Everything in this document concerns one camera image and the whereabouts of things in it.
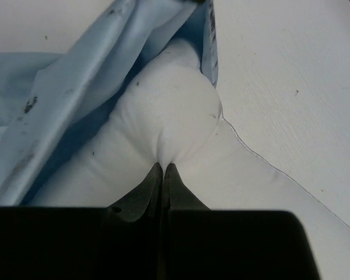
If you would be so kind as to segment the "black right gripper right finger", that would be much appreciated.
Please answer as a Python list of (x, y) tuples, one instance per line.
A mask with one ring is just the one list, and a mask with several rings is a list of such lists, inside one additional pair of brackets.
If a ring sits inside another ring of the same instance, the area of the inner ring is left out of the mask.
[(319, 279), (302, 224), (288, 211), (211, 210), (164, 176), (167, 279)]

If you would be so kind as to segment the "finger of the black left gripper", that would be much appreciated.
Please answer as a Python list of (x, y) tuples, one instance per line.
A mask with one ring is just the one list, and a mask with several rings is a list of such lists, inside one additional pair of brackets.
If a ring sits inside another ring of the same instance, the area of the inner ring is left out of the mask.
[(183, 0), (183, 1), (188, 1), (195, 4), (203, 4), (204, 2), (206, 2), (206, 0)]

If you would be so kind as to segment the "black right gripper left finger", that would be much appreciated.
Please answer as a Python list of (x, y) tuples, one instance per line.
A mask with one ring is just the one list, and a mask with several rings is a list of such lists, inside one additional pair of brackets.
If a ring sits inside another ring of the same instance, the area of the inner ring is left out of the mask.
[(155, 279), (162, 175), (108, 207), (0, 207), (0, 279)]

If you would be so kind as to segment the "white pillow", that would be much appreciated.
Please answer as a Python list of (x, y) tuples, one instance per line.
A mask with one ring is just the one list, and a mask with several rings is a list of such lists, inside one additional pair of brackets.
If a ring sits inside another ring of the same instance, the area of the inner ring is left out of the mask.
[(155, 163), (174, 163), (208, 207), (294, 213), (321, 277), (350, 279), (350, 228), (242, 143), (199, 65), (190, 43), (170, 43), (128, 85), (96, 136), (29, 204), (106, 207), (141, 183)]

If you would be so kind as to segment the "light blue pillowcase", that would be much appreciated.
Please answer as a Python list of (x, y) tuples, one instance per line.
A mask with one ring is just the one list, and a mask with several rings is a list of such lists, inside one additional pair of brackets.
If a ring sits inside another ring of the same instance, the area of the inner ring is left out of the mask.
[(114, 96), (175, 35), (216, 84), (214, 3), (114, 1), (65, 54), (0, 53), (0, 205), (21, 202), (65, 131)]

